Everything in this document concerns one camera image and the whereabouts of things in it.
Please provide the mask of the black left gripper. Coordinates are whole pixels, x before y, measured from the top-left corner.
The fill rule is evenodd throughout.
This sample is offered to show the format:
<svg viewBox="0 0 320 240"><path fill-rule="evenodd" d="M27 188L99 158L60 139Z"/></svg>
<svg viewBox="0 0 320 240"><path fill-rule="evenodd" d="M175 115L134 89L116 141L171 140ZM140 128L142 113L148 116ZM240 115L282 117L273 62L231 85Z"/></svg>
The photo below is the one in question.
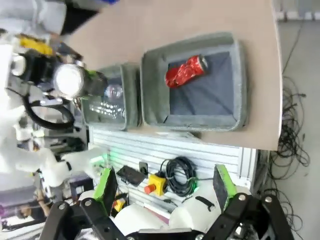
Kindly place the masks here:
<svg viewBox="0 0 320 240"><path fill-rule="evenodd" d="M33 49L23 54L26 61L23 81L31 82L35 86L50 84L54 76L54 70L59 65L55 55L46 55ZM102 97L108 87L107 77L100 71L86 70L84 79L84 91L88 96Z"/></svg>

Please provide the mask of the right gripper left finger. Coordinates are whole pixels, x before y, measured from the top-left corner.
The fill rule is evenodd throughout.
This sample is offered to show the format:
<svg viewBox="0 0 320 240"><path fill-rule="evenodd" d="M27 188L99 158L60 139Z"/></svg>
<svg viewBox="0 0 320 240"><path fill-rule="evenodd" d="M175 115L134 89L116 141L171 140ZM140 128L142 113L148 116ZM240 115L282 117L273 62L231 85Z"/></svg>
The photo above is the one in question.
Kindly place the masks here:
<svg viewBox="0 0 320 240"><path fill-rule="evenodd" d="M72 206L65 201L52 205L42 229L42 239L75 240L81 230L91 229L99 240L124 240L125 236L110 219L117 189L115 170L106 168L94 197Z"/></svg>

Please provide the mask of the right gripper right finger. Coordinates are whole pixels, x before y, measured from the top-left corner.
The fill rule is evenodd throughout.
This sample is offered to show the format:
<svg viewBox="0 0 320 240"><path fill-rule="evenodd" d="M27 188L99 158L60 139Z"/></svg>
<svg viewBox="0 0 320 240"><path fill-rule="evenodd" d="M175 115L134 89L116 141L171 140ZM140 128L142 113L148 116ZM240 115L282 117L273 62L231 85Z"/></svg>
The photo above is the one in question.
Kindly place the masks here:
<svg viewBox="0 0 320 240"><path fill-rule="evenodd" d="M206 240L227 240L241 226L252 227L259 240L294 239L276 196L266 194L257 198L238 192L223 164L215 165L212 183L221 214L204 235Z"/></svg>

